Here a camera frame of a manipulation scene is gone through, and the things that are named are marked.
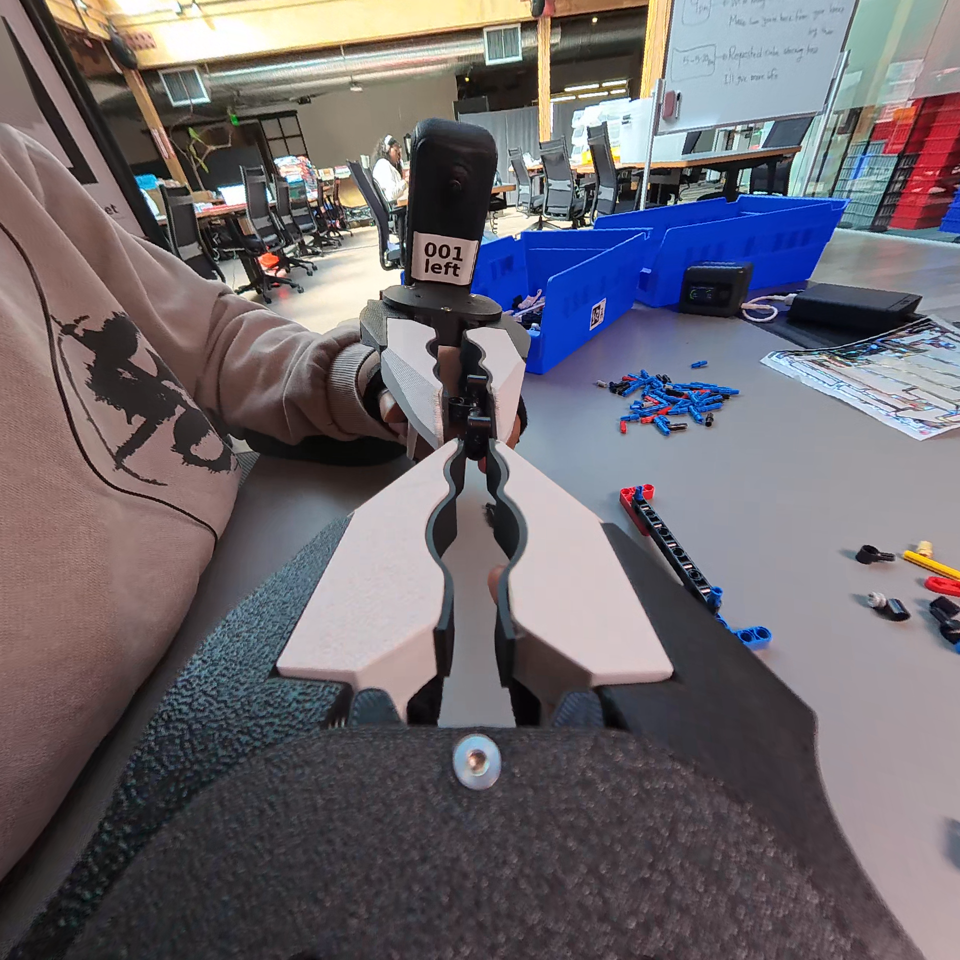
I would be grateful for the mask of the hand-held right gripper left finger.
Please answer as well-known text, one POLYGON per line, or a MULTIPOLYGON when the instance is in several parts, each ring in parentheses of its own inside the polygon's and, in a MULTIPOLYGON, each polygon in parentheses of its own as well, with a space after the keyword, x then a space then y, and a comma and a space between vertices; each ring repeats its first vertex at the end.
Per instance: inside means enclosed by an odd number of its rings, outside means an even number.
POLYGON ((280 676, 382 690, 401 720, 436 723, 454 639, 443 557, 465 466, 452 440, 354 511, 276 662, 280 676))

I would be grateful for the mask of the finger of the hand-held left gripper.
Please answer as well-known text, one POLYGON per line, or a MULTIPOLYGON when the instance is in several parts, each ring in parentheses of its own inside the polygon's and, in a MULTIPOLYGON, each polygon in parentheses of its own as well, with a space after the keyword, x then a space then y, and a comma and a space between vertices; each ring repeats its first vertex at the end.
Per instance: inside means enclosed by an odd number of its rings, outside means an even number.
POLYGON ((502 327, 479 326, 463 335, 464 371, 486 376, 493 435, 507 442, 519 414, 525 359, 511 333, 502 327))
POLYGON ((386 320, 380 373, 407 418, 407 455, 423 460, 445 442, 445 396, 436 331, 411 318, 386 320))

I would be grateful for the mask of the small black lego axle assembly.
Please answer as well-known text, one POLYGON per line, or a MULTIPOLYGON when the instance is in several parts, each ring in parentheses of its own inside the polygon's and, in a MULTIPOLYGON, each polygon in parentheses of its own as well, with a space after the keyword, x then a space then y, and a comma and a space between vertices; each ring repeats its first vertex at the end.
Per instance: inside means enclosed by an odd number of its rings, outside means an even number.
POLYGON ((470 373, 462 377, 460 393, 447 402, 449 426, 462 441, 468 460, 480 463, 489 453, 496 438, 496 413, 489 378, 486 373, 470 373))

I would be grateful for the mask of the heap of loose lego parts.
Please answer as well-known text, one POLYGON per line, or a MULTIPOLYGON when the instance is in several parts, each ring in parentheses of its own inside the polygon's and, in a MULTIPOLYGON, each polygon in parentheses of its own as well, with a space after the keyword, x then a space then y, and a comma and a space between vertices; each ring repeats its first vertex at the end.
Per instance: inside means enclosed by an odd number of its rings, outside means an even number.
POLYGON ((543 290, 524 297, 517 296, 503 315, 520 324, 524 330, 539 333, 546 308, 546 296, 543 290))

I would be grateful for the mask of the black blue red lego beam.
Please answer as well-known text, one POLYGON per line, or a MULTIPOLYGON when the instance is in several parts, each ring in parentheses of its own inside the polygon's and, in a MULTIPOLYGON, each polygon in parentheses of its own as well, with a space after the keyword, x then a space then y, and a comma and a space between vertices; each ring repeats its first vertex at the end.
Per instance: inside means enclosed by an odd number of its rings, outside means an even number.
POLYGON ((753 652, 766 650, 772 642, 772 633, 765 627, 753 626, 736 630, 721 615, 723 590, 711 584, 699 566, 690 558, 681 546, 666 522, 653 509, 653 485, 627 486, 619 491, 619 503, 629 516, 631 523, 645 537, 649 538, 668 566, 677 575, 681 585, 695 599, 701 602, 709 614, 726 630, 753 652))

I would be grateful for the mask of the pile of blue lego pins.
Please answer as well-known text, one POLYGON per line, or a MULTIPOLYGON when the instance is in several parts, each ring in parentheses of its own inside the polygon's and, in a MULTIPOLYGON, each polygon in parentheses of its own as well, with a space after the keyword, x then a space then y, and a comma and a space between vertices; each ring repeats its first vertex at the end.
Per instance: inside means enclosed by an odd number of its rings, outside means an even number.
POLYGON ((645 369, 618 379, 597 379, 599 390, 626 402, 618 415, 621 436, 632 427, 651 426, 660 436, 687 431, 691 425, 712 429, 718 412, 741 395, 737 388, 706 381, 676 381, 664 373, 645 369))

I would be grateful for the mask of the pile of mixed lego pieces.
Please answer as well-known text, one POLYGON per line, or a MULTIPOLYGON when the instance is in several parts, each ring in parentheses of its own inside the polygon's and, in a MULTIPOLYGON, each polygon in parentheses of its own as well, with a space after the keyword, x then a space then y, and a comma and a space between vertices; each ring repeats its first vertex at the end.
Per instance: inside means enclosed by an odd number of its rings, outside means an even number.
POLYGON ((933 599, 928 604, 930 617, 936 622, 947 646, 958 653, 959 570, 935 558, 932 544, 926 540, 921 540, 914 548, 904 550, 902 558, 926 572, 923 586, 933 594, 933 599))

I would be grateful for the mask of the colourful lego instruction booklet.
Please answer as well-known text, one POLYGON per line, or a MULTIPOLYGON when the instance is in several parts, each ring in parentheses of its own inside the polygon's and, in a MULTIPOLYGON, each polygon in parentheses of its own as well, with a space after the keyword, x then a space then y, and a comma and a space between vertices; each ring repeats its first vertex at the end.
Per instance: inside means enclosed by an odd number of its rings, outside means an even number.
POLYGON ((761 364, 916 440, 959 427, 959 326, 936 316, 829 349, 780 350, 761 364))

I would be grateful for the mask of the person's left hand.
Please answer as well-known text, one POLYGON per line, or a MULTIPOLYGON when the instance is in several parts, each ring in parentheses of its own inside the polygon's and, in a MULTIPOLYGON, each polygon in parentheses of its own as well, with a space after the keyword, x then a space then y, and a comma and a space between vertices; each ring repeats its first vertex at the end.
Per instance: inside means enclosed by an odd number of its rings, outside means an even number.
MULTIPOLYGON (((443 389, 450 396, 459 397, 461 395, 460 380, 462 378, 462 364, 460 350, 453 346, 441 346, 438 349, 438 378, 443 385, 443 389)), ((398 404, 396 398, 387 389, 385 374, 380 373, 383 379, 383 387, 375 394, 376 407, 379 419, 384 425, 395 433, 402 440, 406 439, 407 417, 398 404)), ((526 409, 523 402, 520 402, 517 408, 517 414, 511 427, 510 436, 506 438, 505 443, 511 449, 514 449, 522 438, 527 425, 526 409)))

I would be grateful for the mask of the blue plastic bin with sticker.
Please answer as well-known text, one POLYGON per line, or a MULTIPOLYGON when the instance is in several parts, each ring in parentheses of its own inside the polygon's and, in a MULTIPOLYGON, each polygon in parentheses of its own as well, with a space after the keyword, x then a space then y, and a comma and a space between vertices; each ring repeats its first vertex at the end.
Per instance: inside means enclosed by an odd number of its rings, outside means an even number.
POLYGON ((543 375, 628 312, 658 250, 651 228, 524 231, 479 247, 472 292, 504 310, 538 292, 544 306, 526 370, 543 375))

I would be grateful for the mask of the row of black office chairs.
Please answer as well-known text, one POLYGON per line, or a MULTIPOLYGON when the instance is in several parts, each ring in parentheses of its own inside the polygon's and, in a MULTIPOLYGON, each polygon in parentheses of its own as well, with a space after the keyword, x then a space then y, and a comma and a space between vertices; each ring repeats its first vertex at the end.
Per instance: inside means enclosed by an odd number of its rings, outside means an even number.
POLYGON ((329 223, 310 201, 302 184, 266 174, 261 166, 241 169, 241 198, 202 206, 186 187, 160 181, 162 210, 158 222, 174 256, 205 280, 226 281, 224 259, 237 259, 246 283, 238 294, 251 293, 270 304, 281 287, 303 293, 294 275, 315 273, 315 260, 342 245, 336 223, 329 223))

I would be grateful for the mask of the white air vent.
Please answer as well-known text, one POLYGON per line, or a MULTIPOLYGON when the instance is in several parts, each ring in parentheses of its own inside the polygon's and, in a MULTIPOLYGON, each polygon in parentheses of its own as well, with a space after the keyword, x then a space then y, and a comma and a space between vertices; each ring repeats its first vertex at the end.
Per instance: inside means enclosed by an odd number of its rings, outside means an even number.
POLYGON ((199 67, 161 69, 157 76, 171 107, 193 109, 211 104, 210 90, 199 67))

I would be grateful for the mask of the whiteboard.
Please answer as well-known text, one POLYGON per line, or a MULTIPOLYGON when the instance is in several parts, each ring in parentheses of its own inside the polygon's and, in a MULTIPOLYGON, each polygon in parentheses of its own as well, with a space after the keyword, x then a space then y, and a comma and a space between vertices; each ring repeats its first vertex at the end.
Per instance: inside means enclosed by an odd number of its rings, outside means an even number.
POLYGON ((824 107, 857 1, 678 1, 659 135, 813 116, 824 107))

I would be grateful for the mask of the flat black box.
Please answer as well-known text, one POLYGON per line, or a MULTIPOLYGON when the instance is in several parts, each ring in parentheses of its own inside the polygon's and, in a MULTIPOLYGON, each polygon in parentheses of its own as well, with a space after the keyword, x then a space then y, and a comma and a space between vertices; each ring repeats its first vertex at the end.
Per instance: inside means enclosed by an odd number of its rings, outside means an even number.
POLYGON ((862 339, 909 323, 921 303, 920 294, 820 282, 794 295, 786 318, 794 325, 844 331, 862 339))

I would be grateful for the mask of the black framed marker board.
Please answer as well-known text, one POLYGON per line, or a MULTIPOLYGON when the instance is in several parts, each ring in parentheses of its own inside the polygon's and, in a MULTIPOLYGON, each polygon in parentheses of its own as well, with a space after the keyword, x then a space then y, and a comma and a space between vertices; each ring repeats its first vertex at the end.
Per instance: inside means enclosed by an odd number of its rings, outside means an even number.
POLYGON ((45 2, 1 3, 1 120, 48 149, 114 222, 168 249, 45 2))

